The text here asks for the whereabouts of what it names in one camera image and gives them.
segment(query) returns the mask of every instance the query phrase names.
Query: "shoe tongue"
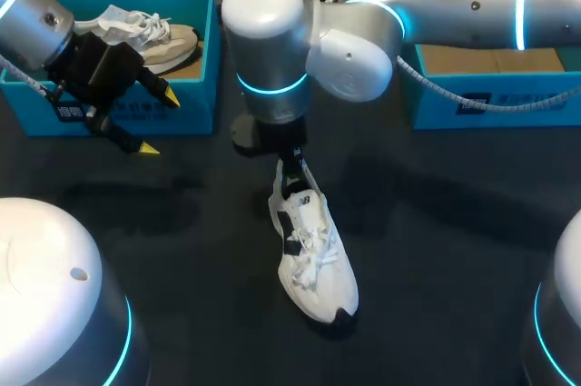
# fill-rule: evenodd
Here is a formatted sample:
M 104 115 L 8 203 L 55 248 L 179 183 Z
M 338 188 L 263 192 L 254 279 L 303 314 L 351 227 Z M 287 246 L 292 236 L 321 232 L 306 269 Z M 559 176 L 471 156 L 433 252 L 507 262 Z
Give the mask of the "shoe tongue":
M 129 12 L 125 11 L 121 7 L 114 5 L 109 5 L 109 7 L 103 12 L 99 18 L 99 26 L 105 31 L 109 30 L 111 27 L 119 26 L 119 24 L 128 24 Z
M 296 209 L 295 212 L 298 212 L 305 229 L 313 230 L 324 227 L 320 198 L 312 189 L 292 193 L 288 203 Z

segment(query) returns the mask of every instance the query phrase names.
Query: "white shoelace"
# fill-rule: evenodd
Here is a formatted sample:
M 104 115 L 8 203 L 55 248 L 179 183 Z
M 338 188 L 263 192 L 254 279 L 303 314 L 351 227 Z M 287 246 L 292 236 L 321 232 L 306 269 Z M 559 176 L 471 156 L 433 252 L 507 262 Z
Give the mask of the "white shoelace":
M 141 11 L 132 11 L 130 17 L 136 17 L 131 27 L 129 37 L 141 37 L 143 44 L 151 41 L 167 41 L 170 38 L 171 30 L 169 18 L 160 18 L 158 14 L 149 15 Z
M 339 252 L 333 245 L 335 237 L 331 236 L 331 225 L 325 229 L 293 230 L 289 237 L 292 241 L 300 242 L 302 250 L 297 260 L 292 280 L 308 289 L 317 282 L 319 270 L 322 266 L 334 263 L 339 259 Z

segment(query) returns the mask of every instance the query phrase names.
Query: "shoe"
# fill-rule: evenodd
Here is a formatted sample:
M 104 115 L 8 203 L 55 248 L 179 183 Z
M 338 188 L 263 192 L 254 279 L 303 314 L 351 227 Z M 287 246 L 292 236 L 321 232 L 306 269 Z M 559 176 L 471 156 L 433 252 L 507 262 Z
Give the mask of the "shoe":
M 74 31 L 93 32 L 109 45 L 126 42 L 154 74 L 176 68 L 198 50 L 198 36 L 188 25 L 170 25 L 157 14 L 128 12 L 113 5 L 94 20 L 74 22 Z
M 272 223 L 282 238 L 282 286 L 313 320 L 352 323 L 359 306 L 357 282 L 327 199 L 304 160 L 292 178 L 283 168 L 279 161 L 269 198 Z

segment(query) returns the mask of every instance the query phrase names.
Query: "screw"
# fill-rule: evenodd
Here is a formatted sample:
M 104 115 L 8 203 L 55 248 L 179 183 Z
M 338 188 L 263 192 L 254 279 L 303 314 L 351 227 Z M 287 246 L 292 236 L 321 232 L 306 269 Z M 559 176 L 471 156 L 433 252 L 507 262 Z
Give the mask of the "screw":
M 47 25 L 50 25 L 51 27 L 55 27 L 55 26 L 58 24 L 58 20 L 57 20 L 57 19 L 56 19 L 56 17 L 55 17 L 53 14 L 51 14 L 51 13 L 48 13 L 48 14 L 45 14 L 45 15 L 44 15 L 44 22 L 45 22 Z

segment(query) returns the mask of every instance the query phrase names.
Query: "black table surface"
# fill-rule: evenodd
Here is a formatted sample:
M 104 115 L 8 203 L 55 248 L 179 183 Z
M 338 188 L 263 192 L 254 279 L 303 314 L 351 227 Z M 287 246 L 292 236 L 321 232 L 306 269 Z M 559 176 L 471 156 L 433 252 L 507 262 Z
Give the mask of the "black table surface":
M 581 209 L 579 129 L 414 132 L 398 83 L 316 92 L 305 154 L 359 283 L 334 341 L 287 300 L 266 200 L 275 159 L 231 147 L 243 100 L 224 61 L 211 137 L 29 139 L 0 106 L 0 194 L 56 204 L 93 235 L 141 318 L 162 385 L 511 385 L 560 233 Z

